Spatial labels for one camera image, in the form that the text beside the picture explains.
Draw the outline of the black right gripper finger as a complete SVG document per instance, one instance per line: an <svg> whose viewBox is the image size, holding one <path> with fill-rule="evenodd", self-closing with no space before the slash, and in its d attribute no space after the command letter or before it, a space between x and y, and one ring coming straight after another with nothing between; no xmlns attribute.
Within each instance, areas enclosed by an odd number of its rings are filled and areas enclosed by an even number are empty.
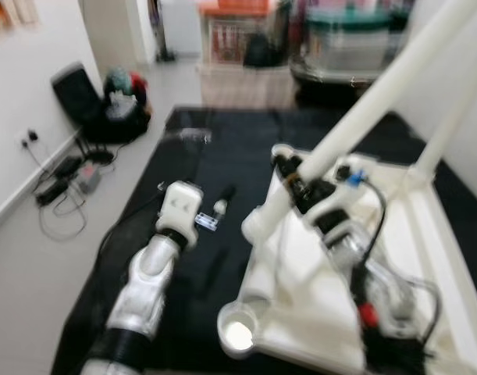
<svg viewBox="0 0 477 375"><path fill-rule="evenodd" d="M304 180L298 172L303 159L298 155L275 155L274 169L284 188L304 188Z"/></svg>

